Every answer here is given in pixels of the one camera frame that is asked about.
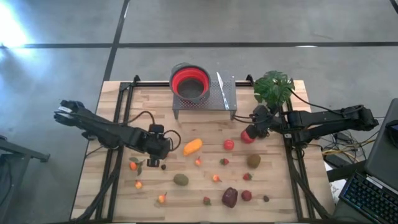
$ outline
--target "small orange fruit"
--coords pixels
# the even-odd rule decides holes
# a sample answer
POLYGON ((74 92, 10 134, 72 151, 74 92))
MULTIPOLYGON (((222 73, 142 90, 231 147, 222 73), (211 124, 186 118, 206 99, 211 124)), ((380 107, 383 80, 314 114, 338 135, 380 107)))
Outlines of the small orange fruit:
POLYGON ((220 180, 220 177, 219 177, 218 175, 214 175, 214 176, 213 176, 213 181, 214 181, 214 182, 219 182, 219 181, 222 182, 222 181, 220 180))
POLYGON ((130 162, 130 169, 137 170, 137 164, 135 162, 130 162))
POLYGON ((141 181, 136 180, 136 189, 140 189, 142 187, 141 181))
POLYGON ((166 192, 165 194, 163 194, 163 195, 160 195, 160 196, 157 198, 157 201, 158 201, 159 203, 164 203, 164 202, 166 201, 166 195, 167 195, 167 192, 166 192))
POLYGON ((198 159, 195 160, 195 165, 196 166, 200 166, 201 165, 200 156, 198 157, 198 159))

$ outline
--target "concrete floor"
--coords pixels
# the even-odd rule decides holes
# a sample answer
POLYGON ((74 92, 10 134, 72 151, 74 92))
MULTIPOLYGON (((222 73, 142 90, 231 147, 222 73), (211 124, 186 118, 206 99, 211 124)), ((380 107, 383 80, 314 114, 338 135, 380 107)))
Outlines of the concrete floor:
MULTIPOLYGON (((122 5, 123 0, 0 1, 0 42, 111 44, 122 5)), ((397 22, 388 0, 139 0, 129 4, 120 43, 398 41, 397 22)), ((0 134, 51 153, 48 163, 29 164, 8 223, 70 216, 87 142, 81 131, 56 123, 53 111, 62 99, 95 110, 111 49, 60 46, 0 49, 0 134)), ((136 74, 168 80, 180 62, 240 79, 280 70, 305 80, 313 103, 364 104, 383 117, 397 97, 397 58, 398 47, 118 49, 110 80, 136 74)), ((375 131, 354 136, 362 140, 375 131)))

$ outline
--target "knife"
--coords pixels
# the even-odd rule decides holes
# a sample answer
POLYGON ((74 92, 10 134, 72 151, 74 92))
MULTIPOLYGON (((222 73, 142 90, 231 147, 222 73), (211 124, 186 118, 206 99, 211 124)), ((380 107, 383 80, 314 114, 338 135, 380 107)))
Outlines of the knife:
POLYGON ((223 95, 225 109, 229 110, 228 102, 226 101, 226 97, 225 97, 224 90, 223 90, 224 83, 223 83, 223 80, 221 79, 221 76, 219 75, 218 72, 217 72, 217 78, 218 78, 218 84, 220 84, 221 94, 223 95))

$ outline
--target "red tomato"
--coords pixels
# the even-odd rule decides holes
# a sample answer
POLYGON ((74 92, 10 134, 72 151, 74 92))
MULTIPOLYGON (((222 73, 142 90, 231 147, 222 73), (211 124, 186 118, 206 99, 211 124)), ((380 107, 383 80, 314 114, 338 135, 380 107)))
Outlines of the red tomato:
POLYGON ((254 142, 254 139, 251 139, 248 135, 248 133, 246 132, 246 130, 243 130, 241 133, 241 139, 243 142, 250 144, 252 142, 254 142))
POLYGON ((232 150, 234 148, 234 141, 227 139, 224 141, 224 149, 225 150, 232 150))

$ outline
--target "keyboard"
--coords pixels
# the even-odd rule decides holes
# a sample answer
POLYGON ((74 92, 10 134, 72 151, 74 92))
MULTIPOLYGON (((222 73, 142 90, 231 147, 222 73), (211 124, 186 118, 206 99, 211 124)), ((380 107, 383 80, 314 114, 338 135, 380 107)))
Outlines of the keyboard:
POLYGON ((398 195, 362 174, 347 181, 339 198, 373 222, 398 224, 398 195))

